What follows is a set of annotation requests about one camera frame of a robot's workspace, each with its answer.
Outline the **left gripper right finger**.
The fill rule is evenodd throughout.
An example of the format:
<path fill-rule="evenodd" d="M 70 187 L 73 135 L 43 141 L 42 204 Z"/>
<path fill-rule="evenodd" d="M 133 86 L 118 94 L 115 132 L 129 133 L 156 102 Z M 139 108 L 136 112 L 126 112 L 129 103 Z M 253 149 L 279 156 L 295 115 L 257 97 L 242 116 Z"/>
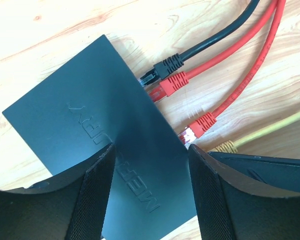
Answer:
<path fill-rule="evenodd" d="M 203 240 L 300 240 L 300 159 L 188 149 Z"/>

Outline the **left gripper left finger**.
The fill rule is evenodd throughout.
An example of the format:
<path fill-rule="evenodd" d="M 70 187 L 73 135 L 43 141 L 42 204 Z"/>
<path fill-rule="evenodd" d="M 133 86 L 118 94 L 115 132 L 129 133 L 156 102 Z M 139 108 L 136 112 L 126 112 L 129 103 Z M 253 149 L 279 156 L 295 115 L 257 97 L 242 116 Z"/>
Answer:
<path fill-rule="evenodd" d="M 115 161 L 108 144 L 29 188 L 0 190 L 0 240 L 99 240 Z"/>

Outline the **black network switch box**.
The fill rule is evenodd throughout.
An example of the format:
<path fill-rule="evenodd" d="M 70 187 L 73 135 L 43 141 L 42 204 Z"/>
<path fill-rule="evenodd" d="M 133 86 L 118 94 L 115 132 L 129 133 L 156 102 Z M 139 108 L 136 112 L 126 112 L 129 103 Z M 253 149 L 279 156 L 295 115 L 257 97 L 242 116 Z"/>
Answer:
<path fill-rule="evenodd" d="M 106 36 L 3 115 L 53 175 L 114 144 L 107 240 L 159 240 L 196 215 L 187 149 Z"/>

